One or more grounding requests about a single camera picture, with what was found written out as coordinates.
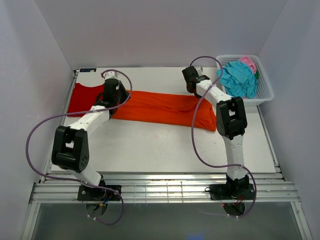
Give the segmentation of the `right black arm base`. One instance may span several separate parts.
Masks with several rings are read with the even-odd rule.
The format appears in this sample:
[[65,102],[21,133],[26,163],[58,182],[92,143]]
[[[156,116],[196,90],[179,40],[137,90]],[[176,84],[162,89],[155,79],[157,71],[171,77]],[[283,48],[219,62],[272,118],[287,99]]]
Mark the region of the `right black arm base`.
[[204,191],[211,200],[253,200],[256,193],[248,175],[236,180],[226,176],[226,183],[210,184]]

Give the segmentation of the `blue label sticker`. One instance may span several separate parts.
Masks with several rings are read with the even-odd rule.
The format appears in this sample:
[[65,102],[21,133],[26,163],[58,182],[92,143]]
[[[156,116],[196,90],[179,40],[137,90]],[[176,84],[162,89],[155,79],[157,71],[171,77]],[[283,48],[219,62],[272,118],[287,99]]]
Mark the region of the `blue label sticker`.
[[96,71],[96,68],[81,68],[79,70],[80,73],[95,73]]

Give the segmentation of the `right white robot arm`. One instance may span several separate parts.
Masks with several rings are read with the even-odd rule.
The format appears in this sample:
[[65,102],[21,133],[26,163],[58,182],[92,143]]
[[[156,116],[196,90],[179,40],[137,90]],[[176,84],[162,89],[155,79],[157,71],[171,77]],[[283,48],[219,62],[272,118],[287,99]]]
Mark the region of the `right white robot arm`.
[[243,139],[248,126],[244,101],[220,90],[203,74],[201,67],[189,66],[182,70],[182,75],[187,91],[200,100],[207,100],[215,108],[216,129],[224,141],[227,159],[225,191],[230,198],[237,199],[249,185],[244,168]]

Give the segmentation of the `aluminium table frame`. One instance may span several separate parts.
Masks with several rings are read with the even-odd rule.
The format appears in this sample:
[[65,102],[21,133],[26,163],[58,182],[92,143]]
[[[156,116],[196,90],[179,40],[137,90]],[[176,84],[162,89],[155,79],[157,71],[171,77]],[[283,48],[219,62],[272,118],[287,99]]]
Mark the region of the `aluminium table frame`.
[[[136,80],[134,89],[170,94],[184,94],[181,67],[120,68],[132,74]],[[158,86],[146,81],[158,74],[169,74],[172,80]],[[248,136],[244,143],[244,160],[253,172],[258,192],[254,208],[258,203],[290,203],[299,235],[303,240],[315,240],[305,218],[301,199],[293,181],[285,180],[276,157],[265,120],[257,105],[246,105]],[[214,170],[196,159],[192,148],[191,129],[188,127],[111,120],[104,123],[89,136],[91,165],[100,171],[108,184],[122,185],[125,205],[137,204],[196,204],[210,202],[204,193],[209,184],[222,184],[225,171]],[[223,139],[218,133],[195,129],[200,143],[202,158],[227,161]],[[74,181],[40,178],[32,189],[30,207],[22,230],[22,240],[31,240],[37,220],[40,219],[41,204],[76,204]]]

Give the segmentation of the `folded red t shirt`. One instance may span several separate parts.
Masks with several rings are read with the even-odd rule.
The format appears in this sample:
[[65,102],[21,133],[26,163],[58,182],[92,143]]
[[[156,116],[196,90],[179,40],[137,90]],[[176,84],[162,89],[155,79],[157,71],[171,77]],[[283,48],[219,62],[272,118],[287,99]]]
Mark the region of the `folded red t shirt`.
[[76,83],[72,91],[67,113],[89,111],[96,102],[97,96],[103,91],[103,85],[89,87]]

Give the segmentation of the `pink t shirt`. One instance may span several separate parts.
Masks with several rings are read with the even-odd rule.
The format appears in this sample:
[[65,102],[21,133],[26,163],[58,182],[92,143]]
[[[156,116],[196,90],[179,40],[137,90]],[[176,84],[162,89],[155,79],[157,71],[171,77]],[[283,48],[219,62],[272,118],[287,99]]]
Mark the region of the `pink t shirt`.
[[248,55],[242,56],[241,58],[239,58],[239,61],[246,64],[254,74],[257,73],[257,67]]

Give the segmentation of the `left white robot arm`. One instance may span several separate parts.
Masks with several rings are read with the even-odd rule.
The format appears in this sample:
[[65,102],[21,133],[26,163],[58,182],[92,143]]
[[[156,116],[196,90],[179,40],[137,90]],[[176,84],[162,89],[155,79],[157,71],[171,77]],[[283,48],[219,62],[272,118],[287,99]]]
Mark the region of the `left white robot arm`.
[[129,99],[122,82],[105,77],[103,92],[99,93],[89,112],[79,120],[55,130],[51,162],[71,172],[77,180],[89,185],[88,193],[100,200],[106,195],[103,177],[89,164],[89,136],[116,113],[116,107]]

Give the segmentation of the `blue t shirt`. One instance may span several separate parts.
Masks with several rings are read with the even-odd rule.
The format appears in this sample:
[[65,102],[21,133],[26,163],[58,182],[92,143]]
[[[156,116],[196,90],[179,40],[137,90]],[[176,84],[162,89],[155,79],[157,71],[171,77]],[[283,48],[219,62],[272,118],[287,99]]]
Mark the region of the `blue t shirt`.
[[217,70],[219,82],[232,97],[253,99],[257,93],[258,80],[250,67],[240,60],[230,61]]

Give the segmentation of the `orange t shirt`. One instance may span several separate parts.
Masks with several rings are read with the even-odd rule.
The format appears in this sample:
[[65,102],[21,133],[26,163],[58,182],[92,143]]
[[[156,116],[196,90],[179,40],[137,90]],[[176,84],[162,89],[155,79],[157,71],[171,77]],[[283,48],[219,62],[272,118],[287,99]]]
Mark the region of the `orange t shirt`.
[[191,127],[199,99],[193,95],[133,91],[114,119]]

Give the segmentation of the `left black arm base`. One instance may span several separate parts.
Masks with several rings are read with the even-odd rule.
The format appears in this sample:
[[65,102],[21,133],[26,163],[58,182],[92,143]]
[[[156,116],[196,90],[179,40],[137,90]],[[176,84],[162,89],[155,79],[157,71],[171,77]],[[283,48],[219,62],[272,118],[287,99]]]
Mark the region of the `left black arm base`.
[[85,185],[80,185],[77,194],[78,201],[105,201],[109,199],[110,201],[120,201],[120,197],[110,190],[93,188]]

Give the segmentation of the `green garment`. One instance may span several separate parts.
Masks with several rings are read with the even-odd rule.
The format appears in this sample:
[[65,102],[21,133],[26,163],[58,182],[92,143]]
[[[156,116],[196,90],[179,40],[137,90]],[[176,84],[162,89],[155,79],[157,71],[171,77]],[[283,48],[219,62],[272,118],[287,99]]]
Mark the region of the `green garment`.
[[254,76],[255,76],[255,78],[258,80],[259,79],[259,77],[260,77],[260,73],[259,73],[259,71],[257,70],[256,71],[256,73],[254,74]]

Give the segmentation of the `white plastic basket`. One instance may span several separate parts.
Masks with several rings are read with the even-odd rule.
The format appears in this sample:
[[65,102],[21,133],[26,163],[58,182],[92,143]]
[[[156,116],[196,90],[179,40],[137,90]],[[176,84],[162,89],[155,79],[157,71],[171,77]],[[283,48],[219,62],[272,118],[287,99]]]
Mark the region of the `white plastic basket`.
[[[221,63],[222,66],[226,65],[228,62],[238,61],[239,58],[243,57],[243,54],[227,54],[217,56],[217,60]],[[274,93],[270,84],[270,81],[267,77],[265,69],[262,65],[260,59],[255,55],[248,55],[251,60],[255,63],[257,71],[259,72],[259,79],[257,82],[257,91],[254,98],[243,97],[245,106],[258,106],[263,102],[271,101],[274,98]]]

